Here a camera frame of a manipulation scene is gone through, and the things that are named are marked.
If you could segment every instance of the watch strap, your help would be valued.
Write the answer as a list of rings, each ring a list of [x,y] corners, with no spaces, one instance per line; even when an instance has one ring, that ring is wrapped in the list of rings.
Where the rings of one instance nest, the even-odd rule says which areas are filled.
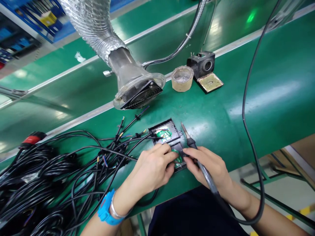
[[[118,225],[124,220],[124,218],[115,219],[109,212],[109,208],[111,206],[111,202],[113,200],[114,193],[115,193],[115,189],[113,189],[112,191],[110,191],[109,193],[107,193],[105,195],[101,205],[99,206],[98,212],[97,212],[98,217],[100,218],[100,220],[102,222],[105,221],[106,223],[108,223],[109,225],[112,225],[112,226]]]

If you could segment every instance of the power cord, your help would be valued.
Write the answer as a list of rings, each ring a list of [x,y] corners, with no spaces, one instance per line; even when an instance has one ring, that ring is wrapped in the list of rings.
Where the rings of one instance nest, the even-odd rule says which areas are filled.
[[[255,50],[252,62],[250,64],[248,75],[247,75],[247,79],[246,79],[246,83],[245,83],[245,90],[244,90],[243,104],[242,104],[242,118],[243,118],[243,123],[244,123],[245,130],[246,130],[246,134],[248,136],[248,139],[250,141],[250,145],[251,145],[251,148],[252,148],[252,151],[253,151],[253,154],[254,154],[255,164],[256,164],[256,168],[257,168],[257,172],[258,172],[258,176],[259,176],[260,204],[259,204],[259,209],[258,209],[258,212],[257,212],[256,216],[253,219],[249,220],[249,221],[240,220],[240,219],[236,218],[234,215],[232,215],[232,218],[234,218],[235,220],[237,220],[237,222],[239,222],[240,224],[243,224],[243,225],[254,225],[254,224],[256,224],[260,220],[262,215],[263,215],[263,209],[264,209],[264,204],[265,204],[265,191],[264,191],[264,185],[263,185],[263,175],[262,175],[262,171],[260,169],[260,165],[259,165],[256,149],[255,149],[253,140],[252,140],[252,138],[251,138],[251,136],[249,134],[249,131],[248,131],[248,128],[247,128],[247,124],[246,124],[246,119],[245,119],[245,104],[246,104],[247,89],[248,89],[249,79],[250,79],[250,76],[251,76],[251,73],[252,73],[253,65],[254,65],[254,62],[255,62],[255,59],[256,59],[257,52],[259,50],[260,44],[261,44],[262,39],[263,39],[267,29],[268,29],[268,26],[269,26],[269,24],[271,22],[272,16],[276,12],[276,10],[279,7],[280,3],[281,3],[281,0],[278,0],[276,5],[275,5],[275,7],[273,8],[269,18],[268,18],[268,20],[267,20],[267,23],[266,23],[263,31],[262,31],[262,35],[260,36],[259,41],[257,43],[256,50]]]

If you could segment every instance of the flexible aluminum duct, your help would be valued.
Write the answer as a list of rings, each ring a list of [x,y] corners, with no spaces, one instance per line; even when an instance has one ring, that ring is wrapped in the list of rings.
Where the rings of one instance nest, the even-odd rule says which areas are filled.
[[[117,76],[117,109],[138,109],[163,90],[165,76],[147,72],[131,56],[124,42],[114,33],[110,0],[61,0],[61,4],[79,35],[91,45]]]
[[[110,0],[61,0],[76,31],[108,65],[111,51],[127,48],[113,30],[110,3]]]

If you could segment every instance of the green workbench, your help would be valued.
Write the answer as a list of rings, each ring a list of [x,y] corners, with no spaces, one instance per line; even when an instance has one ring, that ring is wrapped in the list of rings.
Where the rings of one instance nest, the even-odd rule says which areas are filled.
[[[179,55],[166,63],[150,66],[148,70],[170,73],[185,64],[191,52],[200,51],[215,2],[215,15],[203,47],[209,51],[220,49],[259,30],[267,21],[276,1],[212,0],[206,5],[191,41]],[[126,40],[175,17],[158,29],[128,43],[137,61],[162,58],[170,55],[185,37],[195,14],[195,10],[185,10],[196,7],[196,4],[193,0],[151,0],[114,19],[112,24],[117,34]],[[31,96],[0,109],[0,157],[15,148],[34,130],[49,132],[113,100],[117,93],[116,77],[112,75],[107,78],[103,75],[103,71],[108,69],[105,62],[96,57],[88,64],[80,64],[74,57],[77,51],[86,59],[95,55],[91,47],[80,38],[0,80],[1,86],[31,89],[65,73]]]
[[[314,22],[315,12],[311,12],[267,33],[262,41],[246,100],[247,125],[259,157],[315,133]],[[222,88],[205,95],[193,82],[189,91],[178,93],[167,82],[163,93],[150,104],[141,120],[129,131],[139,133],[172,118],[178,129],[181,121],[185,124],[198,145],[220,155],[226,162],[228,171],[254,161],[242,123],[241,103],[257,41],[255,39],[216,58],[214,72],[224,82]],[[84,129],[96,137],[112,137],[123,116],[129,122],[139,112],[140,110],[119,111],[112,108],[70,130]],[[56,143],[61,153],[93,144],[82,137]],[[132,154],[138,156],[142,150],[152,146],[152,141],[145,141]],[[98,150],[90,149],[80,153],[82,156],[79,161],[86,163]],[[10,160],[0,164],[4,166],[8,162]],[[118,171],[112,188],[121,185],[134,164],[130,162]],[[187,169],[182,170],[160,189],[152,204],[135,207],[132,214],[198,185]]]

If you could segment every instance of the forearm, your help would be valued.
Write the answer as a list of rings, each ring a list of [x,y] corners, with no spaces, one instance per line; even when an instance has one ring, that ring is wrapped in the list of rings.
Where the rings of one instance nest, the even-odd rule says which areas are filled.
[[[131,193],[128,181],[125,181],[119,189],[117,189],[113,197],[114,209],[119,215],[126,215],[133,208],[136,202],[141,198],[140,196]],[[110,214],[115,218],[112,210],[109,209]],[[106,222],[102,222],[98,213],[87,223],[86,227],[81,233],[81,236],[114,236],[116,235],[120,224],[112,226]]]
[[[237,183],[233,182],[233,185],[234,191],[227,201],[238,210],[245,219],[253,219],[258,212],[259,199],[247,192]],[[252,227],[259,235],[308,235],[295,223],[267,204],[264,206],[261,219],[255,225],[252,225]]]

